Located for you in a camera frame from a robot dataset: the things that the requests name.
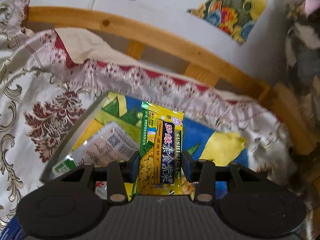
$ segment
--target orange label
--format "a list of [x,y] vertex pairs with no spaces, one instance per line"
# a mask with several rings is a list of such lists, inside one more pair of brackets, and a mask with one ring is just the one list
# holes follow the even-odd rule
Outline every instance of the orange label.
[[162,145],[163,121],[158,119],[157,132],[153,146],[153,168],[155,169],[155,184],[160,183],[161,176],[161,145]]

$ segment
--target curved wooden rail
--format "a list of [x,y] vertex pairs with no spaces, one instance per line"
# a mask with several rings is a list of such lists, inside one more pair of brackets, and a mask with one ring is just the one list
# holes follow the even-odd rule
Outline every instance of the curved wooden rail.
[[253,98],[258,98],[264,91],[258,81],[201,46],[122,16],[79,8],[30,7],[28,21],[112,33],[132,40],[128,54],[136,59],[139,59],[145,44],[190,62],[185,74],[211,86],[222,78]]

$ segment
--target blue package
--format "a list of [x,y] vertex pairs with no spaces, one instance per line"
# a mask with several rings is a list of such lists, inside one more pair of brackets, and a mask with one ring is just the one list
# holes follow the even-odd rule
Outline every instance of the blue package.
[[0,240],[19,240],[23,238],[21,226],[14,216],[0,233]]

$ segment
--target ribbed gray surface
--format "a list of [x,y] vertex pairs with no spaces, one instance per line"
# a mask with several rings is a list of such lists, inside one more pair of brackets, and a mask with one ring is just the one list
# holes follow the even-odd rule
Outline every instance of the ribbed gray surface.
[[[248,240],[255,238],[243,236],[228,228],[213,208],[196,205],[188,196],[135,196],[128,205],[112,207],[94,230],[74,239]],[[299,238],[292,235],[282,239]]]

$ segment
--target blue flower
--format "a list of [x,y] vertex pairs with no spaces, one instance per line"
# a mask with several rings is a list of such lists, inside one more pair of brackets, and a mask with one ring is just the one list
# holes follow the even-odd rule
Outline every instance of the blue flower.
[[219,10],[215,10],[207,16],[206,21],[215,26],[218,26],[221,22],[221,18],[221,12]]
[[249,33],[251,32],[252,28],[254,27],[254,25],[256,24],[255,21],[249,21],[247,23],[245,23],[243,25],[243,28],[242,28],[242,32],[241,32],[241,37],[246,41],[248,36],[249,36]]

